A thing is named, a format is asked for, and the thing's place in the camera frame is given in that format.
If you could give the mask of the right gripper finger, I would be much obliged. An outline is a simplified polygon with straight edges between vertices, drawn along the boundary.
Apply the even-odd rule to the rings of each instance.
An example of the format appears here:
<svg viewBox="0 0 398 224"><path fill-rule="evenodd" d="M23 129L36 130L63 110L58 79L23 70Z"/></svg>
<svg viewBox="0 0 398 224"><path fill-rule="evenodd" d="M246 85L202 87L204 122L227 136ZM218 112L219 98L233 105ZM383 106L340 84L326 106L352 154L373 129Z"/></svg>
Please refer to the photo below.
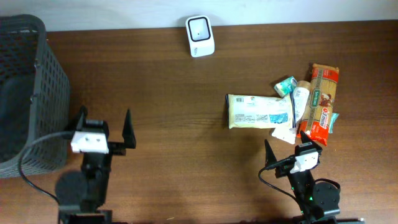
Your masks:
<svg viewBox="0 0 398 224"><path fill-rule="evenodd" d="M271 165L277 162L277 159L267 139L264 140L264 145L265 145L265 155L266 155L265 166L270 167Z"/></svg>
<svg viewBox="0 0 398 224"><path fill-rule="evenodd" d="M304 131L300 131L300 138L302 145L312 145L313 141L311 140L310 136L308 136Z"/></svg>

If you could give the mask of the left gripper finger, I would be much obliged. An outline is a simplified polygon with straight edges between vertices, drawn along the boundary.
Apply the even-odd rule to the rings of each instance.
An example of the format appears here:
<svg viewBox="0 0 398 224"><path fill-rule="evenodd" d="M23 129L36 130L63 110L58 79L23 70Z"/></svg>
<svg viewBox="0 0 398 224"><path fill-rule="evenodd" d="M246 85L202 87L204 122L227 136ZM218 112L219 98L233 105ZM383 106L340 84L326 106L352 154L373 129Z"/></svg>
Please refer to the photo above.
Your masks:
<svg viewBox="0 0 398 224"><path fill-rule="evenodd" d="M136 137L132 126L131 110L128 109L124 120L124 126L122 131L122 137L125 144L135 144Z"/></svg>
<svg viewBox="0 0 398 224"><path fill-rule="evenodd" d="M78 114L74 116L66 125L65 131L76 131L79 126L82 125L86 116L88 114L88 110L85 106L81 106Z"/></svg>

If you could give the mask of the orange spaghetti packet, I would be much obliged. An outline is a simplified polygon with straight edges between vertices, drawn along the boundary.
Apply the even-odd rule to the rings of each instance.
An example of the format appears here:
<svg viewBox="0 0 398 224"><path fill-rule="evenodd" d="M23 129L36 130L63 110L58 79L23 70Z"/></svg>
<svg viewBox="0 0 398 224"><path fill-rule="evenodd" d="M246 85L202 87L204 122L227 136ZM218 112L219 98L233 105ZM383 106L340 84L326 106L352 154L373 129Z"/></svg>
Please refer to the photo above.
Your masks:
<svg viewBox="0 0 398 224"><path fill-rule="evenodd" d="M311 72L310 94L297 136L300 137L303 131L311 140L326 146L340 70L338 67L314 63Z"/></svg>

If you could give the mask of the green wet wipes pack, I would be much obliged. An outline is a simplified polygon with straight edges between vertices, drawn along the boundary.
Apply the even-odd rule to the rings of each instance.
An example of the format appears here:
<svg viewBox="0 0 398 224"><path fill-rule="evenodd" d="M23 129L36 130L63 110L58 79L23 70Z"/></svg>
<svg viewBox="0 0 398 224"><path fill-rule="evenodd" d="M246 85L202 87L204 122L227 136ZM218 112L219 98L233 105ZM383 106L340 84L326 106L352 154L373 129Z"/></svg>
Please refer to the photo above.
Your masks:
<svg viewBox="0 0 398 224"><path fill-rule="evenodd" d="M333 133L333 127L334 127L334 124L335 124L336 120L338 119L339 115L340 115L339 113L332 113L329 131L328 131L329 134Z"/></svg>

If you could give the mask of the white tube with bamboo print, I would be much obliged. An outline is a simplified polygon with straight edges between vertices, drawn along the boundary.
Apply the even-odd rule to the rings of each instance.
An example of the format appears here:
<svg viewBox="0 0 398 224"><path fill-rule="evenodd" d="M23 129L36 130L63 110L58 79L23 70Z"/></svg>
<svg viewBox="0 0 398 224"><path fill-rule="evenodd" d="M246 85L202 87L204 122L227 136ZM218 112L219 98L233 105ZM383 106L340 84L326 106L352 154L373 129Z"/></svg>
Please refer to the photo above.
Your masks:
<svg viewBox="0 0 398 224"><path fill-rule="evenodd" d="M299 81L297 86L294 88L292 92L292 98L294 100L294 118L295 118L295 127L287 128L280 127L275 128L272 132L272 136L283 140L290 144L295 144L295 140L297 137L298 128L300 126L301 119L305 112L305 107L308 101L308 97L310 94L310 83L308 81Z"/></svg>

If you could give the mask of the cream snack bag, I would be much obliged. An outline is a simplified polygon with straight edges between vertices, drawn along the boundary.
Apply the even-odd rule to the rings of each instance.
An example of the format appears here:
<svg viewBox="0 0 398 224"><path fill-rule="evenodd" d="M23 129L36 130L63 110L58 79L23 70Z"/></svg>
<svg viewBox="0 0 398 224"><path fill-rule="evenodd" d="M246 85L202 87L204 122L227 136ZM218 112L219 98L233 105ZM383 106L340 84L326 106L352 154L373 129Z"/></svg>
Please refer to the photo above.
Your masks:
<svg viewBox="0 0 398 224"><path fill-rule="evenodd" d="M283 98L226 95L228 127L232 128L294 128L294 100L290 95Z"/></svg>

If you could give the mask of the Kleenex tissue pack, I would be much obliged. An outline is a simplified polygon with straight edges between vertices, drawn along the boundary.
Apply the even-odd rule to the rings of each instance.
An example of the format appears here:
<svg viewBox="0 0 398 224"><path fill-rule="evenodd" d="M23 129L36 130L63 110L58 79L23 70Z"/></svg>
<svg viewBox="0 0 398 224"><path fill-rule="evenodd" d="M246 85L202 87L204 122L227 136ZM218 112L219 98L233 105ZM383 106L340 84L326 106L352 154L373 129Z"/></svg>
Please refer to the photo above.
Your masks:
<svg viewBox="0 0 398 224"><path fill-rule="evenodd" d="M291 76L279 83L276 83L274 85L274 90L281 98L283 98L284 96L292 93L296 88L296 86L297 86L297 80L293 76Z"/></svg>

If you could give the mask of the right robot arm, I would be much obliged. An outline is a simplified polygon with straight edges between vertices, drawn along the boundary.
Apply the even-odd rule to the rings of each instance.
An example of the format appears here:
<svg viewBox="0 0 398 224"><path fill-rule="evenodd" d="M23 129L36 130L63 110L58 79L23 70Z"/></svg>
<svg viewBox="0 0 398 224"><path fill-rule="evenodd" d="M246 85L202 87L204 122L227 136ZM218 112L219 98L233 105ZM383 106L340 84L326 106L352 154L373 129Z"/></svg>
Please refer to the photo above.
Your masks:
<svg viewBox="0 0 398 224"><path fill-rule="evenodd" d="M291 223L364 223L363 218L337 219L340 214L339 202L341 185L334 180L314 179L311 170L320 164L323 148L303 131L302 143L295 146L295 152L282 160L277 160L268 140L265 145L265 165L258 172L259 180L268 187L292 198L298 205L301 215L293 217ZM292 194L270 184L262 178L265 170L274 170L277 178L287 177Z"/></svg>

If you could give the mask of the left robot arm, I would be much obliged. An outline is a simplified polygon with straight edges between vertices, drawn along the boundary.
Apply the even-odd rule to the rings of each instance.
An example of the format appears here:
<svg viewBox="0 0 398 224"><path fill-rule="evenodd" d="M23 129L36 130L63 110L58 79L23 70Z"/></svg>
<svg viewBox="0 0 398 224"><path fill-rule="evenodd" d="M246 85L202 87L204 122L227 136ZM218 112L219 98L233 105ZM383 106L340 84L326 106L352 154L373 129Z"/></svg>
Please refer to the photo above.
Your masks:
<svg viewBox="0 0 398 224"><path fill-rule="evenodd" d="M108 190L114 156L136 148L131 111L126 111L122 142L109 140L106 121L88 119L85 106L65 127L72 152L83 154L80 170L64 172L55 184L59 223L111 223L112 211L101 210Z"/></svg>

